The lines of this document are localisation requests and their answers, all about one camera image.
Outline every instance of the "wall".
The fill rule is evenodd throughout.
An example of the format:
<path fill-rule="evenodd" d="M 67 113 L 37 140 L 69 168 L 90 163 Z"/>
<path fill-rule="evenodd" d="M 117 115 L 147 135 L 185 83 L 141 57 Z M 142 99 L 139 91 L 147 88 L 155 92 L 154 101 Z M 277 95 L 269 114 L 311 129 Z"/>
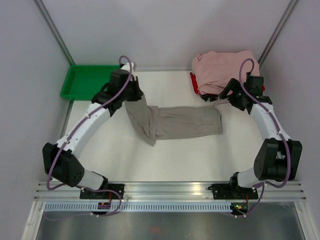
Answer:
<path fill-rule="evenodd" d="M 266 93 L 284 129 L 302 143 L 297 178 L 320 227 L 320 1 L 297 5 L 263 64 Z"/>
<path fill-rule="evenodd" d="M 57 140 L 69 65 L 32 0 L 0 1 L 0 232 L 21 239 L 42 146 Z"/>
<path fill-rule="evenodd" d="M 76 64 L 185 70 L 196 54 L 262 54 L 289 0 L 43 0 Z"/>

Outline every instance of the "folded cloth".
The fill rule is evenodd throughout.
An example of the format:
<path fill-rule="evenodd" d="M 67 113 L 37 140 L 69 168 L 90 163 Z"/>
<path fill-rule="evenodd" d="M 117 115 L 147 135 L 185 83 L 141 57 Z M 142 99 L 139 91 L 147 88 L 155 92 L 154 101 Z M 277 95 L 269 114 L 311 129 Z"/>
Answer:
<path fill-rule="evenodd" d="M 133 129 L 154 146 L 156 140 L 191 139 L 223 133 L 221 114 L 213 106 L 148 106 L 145 95 L 126 101 L 125 109 Z"/>
<path fill-rule="evenodd" d="M 198 54 L 192 60 L 192 70 L 201 95 L 218 95 L 227 86 L 230 79 L 239 80 L 239 69 L 245 59 L 254 61 L 252 74 L 259 76 L 259 64 L 250 50 L 241 52 L 215 52 Z M 242 79 L 245 81 L 246 73 L 252 68 L 250 62 L 243 66 Z"/>

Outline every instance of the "gray cloth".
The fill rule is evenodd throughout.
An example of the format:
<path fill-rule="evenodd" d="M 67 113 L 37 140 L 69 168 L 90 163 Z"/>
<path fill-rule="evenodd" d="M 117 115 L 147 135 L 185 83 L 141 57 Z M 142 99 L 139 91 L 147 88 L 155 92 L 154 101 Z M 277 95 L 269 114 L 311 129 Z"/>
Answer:
<path fill-rule="evenodd" d="M 223 133 L 221 114 L 213 106 L 148 106 L 145 95 L 126 101 L 126 112 L 134 130 L 154 146 L 156 140 L 191 139 Z"/>

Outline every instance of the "white tabletop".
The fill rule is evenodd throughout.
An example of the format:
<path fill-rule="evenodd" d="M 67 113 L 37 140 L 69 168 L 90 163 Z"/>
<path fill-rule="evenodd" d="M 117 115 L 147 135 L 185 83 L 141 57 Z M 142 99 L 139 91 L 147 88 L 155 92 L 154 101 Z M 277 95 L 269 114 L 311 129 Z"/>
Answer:
<path fill-rule="evenodd" d="M 212 105 L 193 92 L 188 71 L 137 72 L 136 75 L 148 105 Z M 67 131 L 89 104 L 89 101 L 73 103 Z M 157 140 L 152 147 L 136 134 L 123 106 L 94 134 L 79 161 L 113 182 L 228 181 L 233 173 L 253 167 L 263 140 L 246 111 L 229 103 L 217 108 L 222 114 L 222 135 Z"/>

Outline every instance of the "pink cloth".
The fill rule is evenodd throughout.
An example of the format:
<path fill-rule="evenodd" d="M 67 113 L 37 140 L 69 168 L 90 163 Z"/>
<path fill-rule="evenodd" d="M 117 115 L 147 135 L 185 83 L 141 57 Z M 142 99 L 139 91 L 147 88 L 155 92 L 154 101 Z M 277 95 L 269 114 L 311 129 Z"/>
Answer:
<path fill-rule="evenodd" d="M 239 80 L 239 69 L 243 61 L 251 58 L 254 61 L 252 74 L 259 76 L 259 64 L 250 50 L 241 52 L 210 51 L 198 54 L 192 60 L 192 70 L 196 77 L 198 89 L 203 94 L 219 94 L 227 86 L 230 79 Z M 251 70 L 251 63 L 243 66 L 242 79 L 246 81 L 246 73 Z"/>

